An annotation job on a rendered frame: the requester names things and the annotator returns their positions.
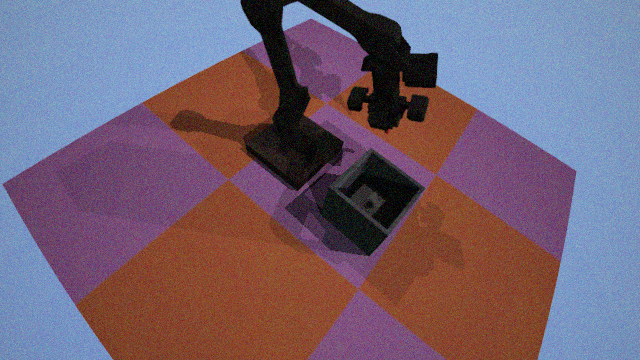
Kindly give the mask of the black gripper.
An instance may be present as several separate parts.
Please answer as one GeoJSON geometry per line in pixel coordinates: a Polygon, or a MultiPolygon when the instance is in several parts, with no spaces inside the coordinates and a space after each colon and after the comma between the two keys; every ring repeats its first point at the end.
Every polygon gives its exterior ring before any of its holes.
{"type": "Polygon", "coordinates": [[[360,112],[363,109],[362,103],[364,102],[364,103],[368,103],[367,114],[369,114],[370,108],[372,106],[373,95],[379,95],[381,99],[388,99],[388,100],[389,98],[395,99],[396,103],[398,104],[398,113],[401,113],[401,119],[403,118],[403,113],[405,109],[408,109],[407,115],[406,115],[407,119],[411,121],[417,121],[417,122],[424,121],[427,107],[429,104],[429,98],[423,95],[413,94],[411,101],[407,102],[406,96],[399,96],[399,93],[400,93],[399,84],[396,88],[388,92],[379,91],[373,86],[373,92],[370,93],[369,95],[366,95],[366,93],[369,92],[368,88],[352,87],[352,91],[347,102],[348,109],[350,111],[360,112]]]}

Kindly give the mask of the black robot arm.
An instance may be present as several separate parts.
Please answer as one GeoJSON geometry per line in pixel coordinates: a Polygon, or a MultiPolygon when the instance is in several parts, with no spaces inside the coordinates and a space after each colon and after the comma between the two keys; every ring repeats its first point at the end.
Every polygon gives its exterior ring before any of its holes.
{"type": "MultiPolygon", "coordinates": [[[[410,45],[402,36],[400,25],[379,14],[369,13],[348,0],[240,0],[243,12],[260,32],[279,89],[280,103],[272,121],[272,129],[285,142],[302,133],[299,120],[311,97],[307,86],[298,84],[295,69],[283,33],[283,7],[300,2],[348,33],[369,54],[364,57],[361,71],[372,72],[373,86],[382,92],[405,87],[435,88],[438,53],[410,53],[410,45]],[[275,128],[275,129],[274,129],[275,128]],[[301,131],[301,132],[300,132],[301,131]]],[[[378,130],[398,127],[401,113],[394,98],[381,99],[373,95],[368,123],[378,130]]]]}

